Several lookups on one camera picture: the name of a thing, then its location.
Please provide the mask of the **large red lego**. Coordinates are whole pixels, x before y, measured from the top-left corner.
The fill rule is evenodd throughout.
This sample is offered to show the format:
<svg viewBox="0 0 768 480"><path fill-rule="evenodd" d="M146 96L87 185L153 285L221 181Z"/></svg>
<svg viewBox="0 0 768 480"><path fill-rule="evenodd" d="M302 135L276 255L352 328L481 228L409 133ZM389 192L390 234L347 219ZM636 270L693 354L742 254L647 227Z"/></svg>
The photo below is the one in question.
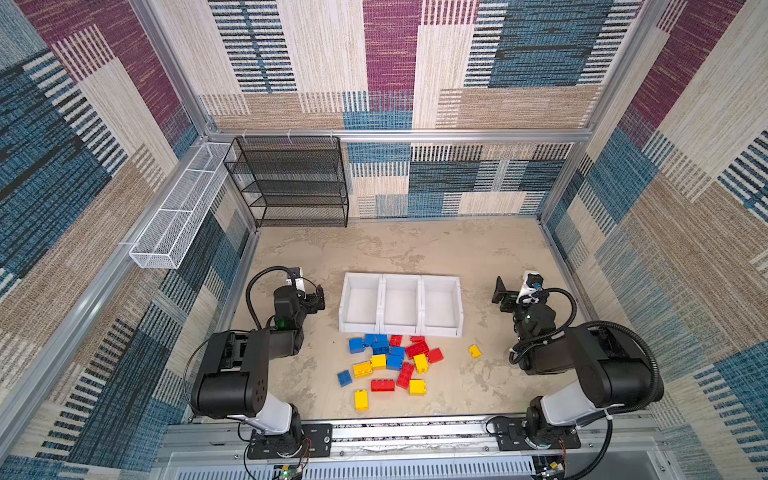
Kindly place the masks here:
<svg viewBox="0 0 768 480"><path fill-rule="evenodd" d="M413 359L417 355L426 355L429 352L429 346L425 341L412 343L405 348L405 353L409 359Z"/></svg>

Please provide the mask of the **long red lego front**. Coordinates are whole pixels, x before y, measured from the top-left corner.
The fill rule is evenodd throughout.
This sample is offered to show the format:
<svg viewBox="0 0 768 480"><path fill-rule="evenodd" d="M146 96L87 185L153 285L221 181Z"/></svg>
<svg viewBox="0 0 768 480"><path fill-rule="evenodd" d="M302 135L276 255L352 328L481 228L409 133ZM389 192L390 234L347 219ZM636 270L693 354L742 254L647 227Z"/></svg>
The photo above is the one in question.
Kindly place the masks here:
<svg viewBox="0 0 768 480"><path fill-rule="evenodd" d="M392 379L373 379L370 382L370 389L372 392L394 392L396 383Z"/></svg>

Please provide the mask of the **red lego diagonal brick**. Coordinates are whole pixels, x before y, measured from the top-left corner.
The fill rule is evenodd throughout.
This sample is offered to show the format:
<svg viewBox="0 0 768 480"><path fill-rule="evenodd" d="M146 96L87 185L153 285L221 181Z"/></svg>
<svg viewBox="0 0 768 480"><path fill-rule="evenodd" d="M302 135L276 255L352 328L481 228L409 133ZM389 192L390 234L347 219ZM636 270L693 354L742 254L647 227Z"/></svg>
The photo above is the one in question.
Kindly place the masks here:
<svg viewBox="0 0 768 480"><path fill-rule="evenodd" d="M396 380L396 386L405 390L409 389L410 381L413 377L415 366L409 362L404 362Z"/></svg>

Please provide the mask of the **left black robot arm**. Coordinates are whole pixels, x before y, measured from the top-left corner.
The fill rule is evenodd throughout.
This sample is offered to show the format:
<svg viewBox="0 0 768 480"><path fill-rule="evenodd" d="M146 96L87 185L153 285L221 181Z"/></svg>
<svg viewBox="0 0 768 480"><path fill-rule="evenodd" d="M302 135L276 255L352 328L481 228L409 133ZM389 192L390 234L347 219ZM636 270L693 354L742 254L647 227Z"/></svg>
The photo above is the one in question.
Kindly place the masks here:
<svg viewBox="0 0 768 480"><path fill-rule="evenodd" d="M269 365L297 355L304 322L325 308L320 286L312 293L284 285L273 293L274 322L262 329L218 333L207 342L192 383L192 411L212 419L234 419L251 427L252 448L293 457L305 447L298 409L268 391Z"/></svg>

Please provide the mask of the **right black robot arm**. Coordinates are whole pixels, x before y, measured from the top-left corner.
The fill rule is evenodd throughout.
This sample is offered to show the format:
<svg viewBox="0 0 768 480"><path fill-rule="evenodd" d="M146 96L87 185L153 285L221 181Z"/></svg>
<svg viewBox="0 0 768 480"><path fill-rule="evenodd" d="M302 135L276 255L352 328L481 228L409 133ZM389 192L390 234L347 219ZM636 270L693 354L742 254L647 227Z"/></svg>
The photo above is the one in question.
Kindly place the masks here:
<svg viewBox="0 0 768 480"><path fill-rule="evenodd" d="M572 371L561 390L534 398L517 433L533 449L565 444L579 427L645 409L664 395L650 346L632 329L609 321L575 322L578 304L566 289L546 287L534 271L517 290L495 282L491 299L512 316L516 343L508 360L529 376Z"/></svg>

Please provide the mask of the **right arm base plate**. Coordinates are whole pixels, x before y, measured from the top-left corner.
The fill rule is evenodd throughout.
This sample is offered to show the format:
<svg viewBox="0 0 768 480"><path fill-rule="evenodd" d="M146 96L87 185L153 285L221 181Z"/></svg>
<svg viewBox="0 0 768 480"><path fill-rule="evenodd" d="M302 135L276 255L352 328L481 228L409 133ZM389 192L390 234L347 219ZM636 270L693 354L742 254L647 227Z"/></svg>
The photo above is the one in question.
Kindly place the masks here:
<svg viewBox="0 0 768 480"><path fill-rule="evenodd" d="M582 446L574 427L539 424L524 416L493 416L486 421L485 429L500 451L570 450Z"/></svg>

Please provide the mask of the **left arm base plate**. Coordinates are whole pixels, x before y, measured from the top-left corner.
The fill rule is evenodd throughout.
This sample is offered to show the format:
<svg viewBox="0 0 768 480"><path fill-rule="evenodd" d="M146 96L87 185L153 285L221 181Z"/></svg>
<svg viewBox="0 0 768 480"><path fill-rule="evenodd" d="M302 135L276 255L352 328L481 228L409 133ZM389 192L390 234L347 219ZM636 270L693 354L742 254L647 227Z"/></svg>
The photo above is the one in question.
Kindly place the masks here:
<svg viewBox="0 0 768 480"><path fill-rule="evenodd" d="M248 460L326 458L330 456L332 440L333 426L330 423L303 423L281 435L253 433L245 456Z"/></svg>

